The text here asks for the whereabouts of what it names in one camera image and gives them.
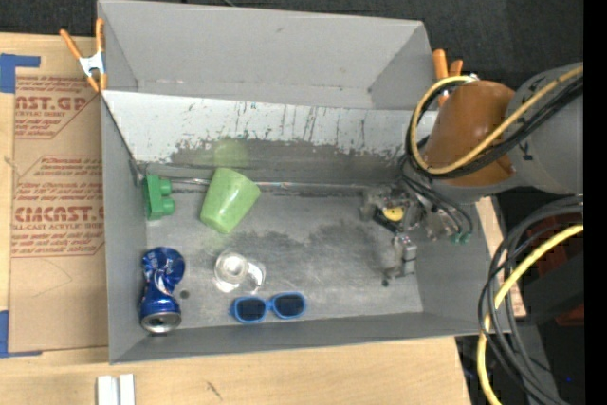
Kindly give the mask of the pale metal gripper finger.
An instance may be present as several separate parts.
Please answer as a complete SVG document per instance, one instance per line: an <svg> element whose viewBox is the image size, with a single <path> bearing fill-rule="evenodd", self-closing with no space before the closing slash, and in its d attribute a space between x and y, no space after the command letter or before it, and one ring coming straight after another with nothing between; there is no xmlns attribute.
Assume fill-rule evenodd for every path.
<svg viewBox="0 0 607 405"><path fill-rule="evenodd" d="M415 274L417 258L417 245L408 243L402 250L402 275L408 276Z"/></svg>
<svg viewBox="0 0 607 405"><path fill-rule="evenodd" d="M402 275L403 250L404 240L399 236L393 237L385 246L382 253L382 268L385 278L396 279Z"/></svg>

